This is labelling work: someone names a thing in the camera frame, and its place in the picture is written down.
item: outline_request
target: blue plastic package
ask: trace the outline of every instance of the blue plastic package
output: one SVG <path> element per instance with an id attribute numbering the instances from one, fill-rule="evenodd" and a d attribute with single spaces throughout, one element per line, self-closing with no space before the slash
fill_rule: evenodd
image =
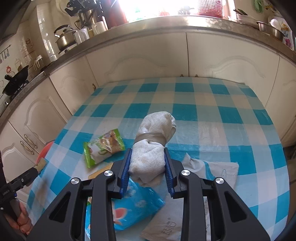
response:
<path id="1" fill-rule="evenodd" d="M 128 181 L 126 194 L 122 199 L 112 199 L 115 231 L 124 230 L 149 215 L 155 214 L 164 201 L 152 188 L 144 188 L 132 179 Z M 86 207 L 85 232 L 90 238 L 91 198 Z"/>

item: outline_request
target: rolled cloth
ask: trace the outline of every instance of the rolled cloth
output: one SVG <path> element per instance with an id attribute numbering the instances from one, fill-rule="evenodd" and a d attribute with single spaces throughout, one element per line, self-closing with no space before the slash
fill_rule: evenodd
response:
<path id="1" fill-rule="evenodd" d="M 136 134 L 129 174 L 143 187 L 160 184 L 165 171 L 164 146 L 176 132 L 175 118 L 166 111 L 145 116 Z"/>

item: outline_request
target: blue and white tablecloth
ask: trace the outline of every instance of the blue and white tablecloth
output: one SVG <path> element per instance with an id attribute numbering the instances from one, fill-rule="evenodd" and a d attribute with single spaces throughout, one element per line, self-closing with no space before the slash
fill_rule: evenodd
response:
<path id="1" fill-rule="evenodd" d="M 126 147 L 132 147 L 142 119 L 157 111 L 168 111 L 176 119 L 177 131 L 166 145 L 173 159 L 182 160 L 188 153 L 204 161 L 239 164 L 235 191 L 274 240 L 285 227 L 289 208 L 289 178 L 279 137 L 248 86 L 210 78 L 152 78 L 98 88 L 46 155 L 49 163 L 34 181 L 28 199 L 33 223 L 71 177 L 85 180 L 106 165 L 87 169 L 83 142 L 118 128 Z M 115 154 L 107 162 L 123 156 L 124 152 Z M 146 223 L 132 228 L 142 229 Z M 140 239 L 130 231 L 121 235 Z"/>

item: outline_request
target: cabinet handle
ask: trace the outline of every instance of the cabinet handle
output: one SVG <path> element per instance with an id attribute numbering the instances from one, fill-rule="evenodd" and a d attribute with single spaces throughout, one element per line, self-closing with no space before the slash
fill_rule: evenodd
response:
<path id="1" fill-rule="evenodd" d="M 29 147 L 27 147 L 22 141 L 20 141 L 20 144 L 28 151 L 30 152 L 32 155 L 34 155 L 34 152 L 32 150 L 30 150 Z"/>
<path id="2" fill-rule="evenodd" d="M 34 144 L 34 142 L 32 142 L 30 139 L 29 139 L 29 137 L 26 135 L 26 134 L 24 134 L 24 137 L 35 147 L 35 148 L 38 148 L 38 146 L 37 145 L 35 145 Z"/>

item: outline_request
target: red basket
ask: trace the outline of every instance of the red basket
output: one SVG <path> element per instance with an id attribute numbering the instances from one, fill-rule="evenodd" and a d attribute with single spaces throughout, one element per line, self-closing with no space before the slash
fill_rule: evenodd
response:
<path id="1" fill-rule="evenodd" d="M 197 14 L 216 18 L 223 17 L 222 0 L 198 0 Z"/>

